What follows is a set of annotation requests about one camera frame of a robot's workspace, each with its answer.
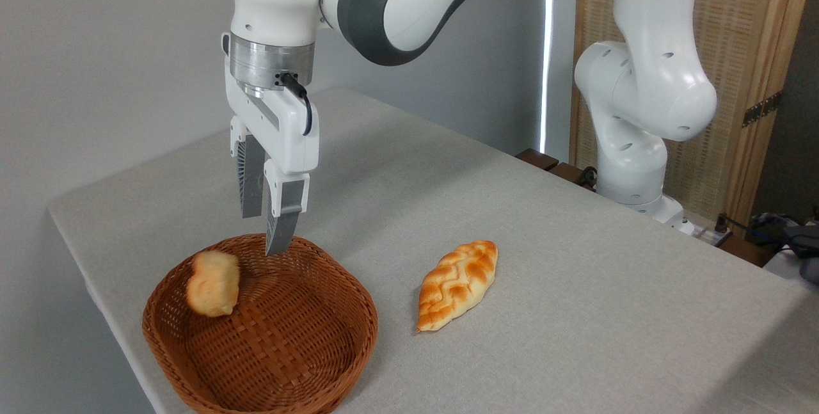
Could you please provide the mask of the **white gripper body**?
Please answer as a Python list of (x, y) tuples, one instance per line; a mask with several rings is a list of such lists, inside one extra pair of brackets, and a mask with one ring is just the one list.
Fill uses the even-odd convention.
[(229, 107), (285, 174), (313, 171), (319, 161), (318, 110), (297, 75), (284, 73), (273, 90), (254, 90), (226, 67)]

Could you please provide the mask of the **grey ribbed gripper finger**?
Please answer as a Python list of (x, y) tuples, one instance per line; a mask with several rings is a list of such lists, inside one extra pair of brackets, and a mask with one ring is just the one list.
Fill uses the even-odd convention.
[(262, 214), (266, 152), (239, 116), (234, 116), (230, 122), (229, 143), (231, 157), (237, 163), (242, 217), (257, 218)]
[(269, 184), (266, 255), (285, 253), (294, 237), (298, 218), (307, 208), (310, 175), (285, 174), (274, 160), (264, 163), (264, 177)]

